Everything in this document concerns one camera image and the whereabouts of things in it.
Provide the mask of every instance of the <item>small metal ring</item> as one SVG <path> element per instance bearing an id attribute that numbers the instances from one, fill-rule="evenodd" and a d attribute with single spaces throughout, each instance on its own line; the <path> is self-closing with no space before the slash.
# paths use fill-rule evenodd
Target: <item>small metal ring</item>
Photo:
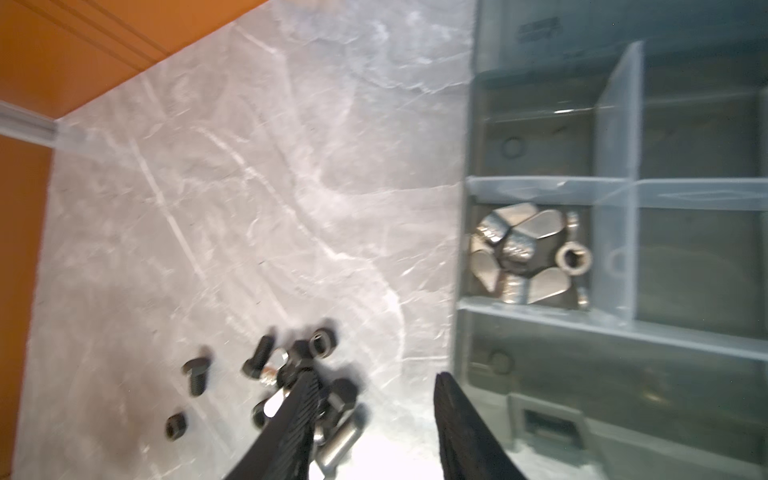
<path id="1" fill-rule="evenodd" d="M 575 256 L 575 265 L 569 253 Z M 592 268 L 592 252 L 579 242 L 565 242 L 554 255 L 554 262 L 566 275 L 584 275 Z"/>
<path id="2" fill-rule="evenodd" d="M 312 358 L 324 359 L 336 349 L 336 335 L 330 329 L 317 329 L 309 344 Z"/>
<path id="3" fill-rule="evenodd" d="M 266 404 L 266 400 L 258 402 L 250 413 L 250 418 L 253 420 L 253 426 L 259 430 L 263 429 L 270 420 L 264 414 L 264 404 Z"/>

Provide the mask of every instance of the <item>silver metal cylinder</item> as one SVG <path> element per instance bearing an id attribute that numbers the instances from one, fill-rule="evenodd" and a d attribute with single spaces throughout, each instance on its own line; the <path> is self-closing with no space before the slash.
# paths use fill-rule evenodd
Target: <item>silver metal cylinder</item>
<path id="1" fill-rule="evenodd" d="M 355 445 L 355 442 L 357 442 L 361 435 L 361 421 L 357 415 L 350 416 L 317 452 L 315 456 L 317 465 L 324 472 L 333 470 L 341 462 L 341 459 L 349 449 L 352 448 L 352 445 Z"/>

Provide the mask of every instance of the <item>white trim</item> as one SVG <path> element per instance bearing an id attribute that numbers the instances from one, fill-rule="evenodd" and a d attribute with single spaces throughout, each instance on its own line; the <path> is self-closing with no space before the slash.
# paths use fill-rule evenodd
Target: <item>white trim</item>
<path id="1" fill-rule="evenodd" d="M 56 122 L 29 110 L 0 101 L 0 135 L 54 147 Z"/>

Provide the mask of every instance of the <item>black screw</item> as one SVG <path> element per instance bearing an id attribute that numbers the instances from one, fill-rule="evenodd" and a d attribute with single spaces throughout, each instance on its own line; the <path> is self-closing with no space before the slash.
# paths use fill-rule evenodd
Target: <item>black screw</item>
<path id="1" fill-rule="evenodd" d="M 208 380 L 209 368 L 210 359 L 205 357 L 192 359 L 189 362 L 184 363 L 184 366 L 181 367 L 181 371 L 184 375 L 189 375 L 190 377 L 190 395 L 203 395 Z"/>
<path id="2" fill-rule="evenodd" d="M 184 412 L 168 417 L 165 421 L 165 437 L 171 441 L 180 438 L 187 431 L 187 417 Z"/>
<path id="3" fill-rule="evenodd" d="M 261 376 L 261 370 L 264 368 L 266 361 L 270 358 L 272 353 L 272 347 L 275 345 L 275 337 L 265 335 L 259 340 L 259 345 L 256 347 L 256 351 L 253 352 L 253 356 L 245 361 L 243 364 L 243 373 L 245 376 L 251 379 L 259 379 Z"/>

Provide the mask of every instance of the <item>black hex bolt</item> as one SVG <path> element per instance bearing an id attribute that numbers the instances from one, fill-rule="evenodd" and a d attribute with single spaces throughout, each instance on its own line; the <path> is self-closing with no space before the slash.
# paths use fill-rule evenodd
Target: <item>black hex bolt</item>
<path id="1" fill-rule="evenodd" d="M 253 352 L 253 356 L 245 361 L 243 364 L 243 373 L 245 376 L 258 380 L 261 376 L 261 370 L 264 368 L 266 361 L 270 358 L 272 353 L 272 347 L 275 345 L 275 337 L 265 335 L 259 340 L 259 345 L 256 347 L 256 351 Z"/>
<path id="2" fill-rule="evenodd" d="M 336 334 L 331 329 L 315 330 L 309 341 L 312 358 L 324 359 L 336 349 Z"/>
<path id="3" fill-rule="evenodd" d="M 336 379 L 330 384 L 327 407 L 323 415 L 323 425 L 333 430 L 344 413 L 355 408 L 357 403 L 357 386 L 349 379 Z"/>
<path id="4" fill-rule="evenodd" d="M 165 437 L 171 441 L 179 439 L 187 431 L 187 417 L 184 412 L 168 417 L 165 421 Z"/>
<path id="5" fill-rule="evenodd" d="M 190 395 L 201 396 L 205 392 L 205 386 L 208 380 L 208 369 L 210 368 L 210 359 L 200 357 L 192 359 L 181 367 L 181 372 L 190 377 Z"/>

